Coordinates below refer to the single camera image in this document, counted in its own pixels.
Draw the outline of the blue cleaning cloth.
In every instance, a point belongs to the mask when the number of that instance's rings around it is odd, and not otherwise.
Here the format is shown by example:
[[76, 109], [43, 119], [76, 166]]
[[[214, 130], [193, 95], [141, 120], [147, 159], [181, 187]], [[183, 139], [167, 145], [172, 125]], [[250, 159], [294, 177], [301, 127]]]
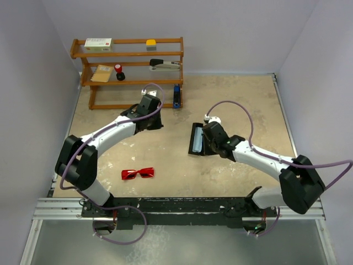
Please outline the blue cleaning cloth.
[[192, 141], [192, 151], [200, 153], [203, 147], [203, 134], [202, 127], [196, 127], [194, 133], [194, 139]]

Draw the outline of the black glasses case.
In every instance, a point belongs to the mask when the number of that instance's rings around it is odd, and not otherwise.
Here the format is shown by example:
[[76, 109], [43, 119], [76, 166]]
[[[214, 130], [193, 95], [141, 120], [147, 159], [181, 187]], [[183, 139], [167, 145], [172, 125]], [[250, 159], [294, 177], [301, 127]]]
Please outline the black glasses case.
[[192, 124], [188, 154], [197, 156], [210, 155], [210, 147], [204, 135], [203, 127], [203, 123]]

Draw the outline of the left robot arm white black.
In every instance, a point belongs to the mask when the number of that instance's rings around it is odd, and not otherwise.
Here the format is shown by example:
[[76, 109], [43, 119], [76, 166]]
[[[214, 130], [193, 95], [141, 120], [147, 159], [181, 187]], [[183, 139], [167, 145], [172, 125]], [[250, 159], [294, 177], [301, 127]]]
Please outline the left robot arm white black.
[[94, 202], [94, 210], [100, 216], [113, 212], [114, 196], [97, 180], [98, 158], [126, 138], [144, 130], [162, 128], [161, 106], [159, 98], [146, 94], [140, 103], [123, 111], [98, 131], [82, 137], [70, 135], [65, 139], [55, 173]]

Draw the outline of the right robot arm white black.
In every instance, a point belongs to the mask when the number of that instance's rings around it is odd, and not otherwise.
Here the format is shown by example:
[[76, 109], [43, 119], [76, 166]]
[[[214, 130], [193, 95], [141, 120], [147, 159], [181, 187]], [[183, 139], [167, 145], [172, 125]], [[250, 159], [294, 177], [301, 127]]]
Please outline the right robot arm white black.
[[325, 185], [314, 168], [307, 168], [311, 161], [305, 156], [283, 157], [260, 149], [255, 152], [245, 138], [229, 137], [222, 125], [212, 121], [202, 128], [204, 143], [213, 153], [233, 162], [253, 167], [279, 182], [278, 187], [257, 187], [247, 195], [246, 212], [258, 216], [269, 207], [287, 206], [298, 214], [305, 214], [325, 190]]

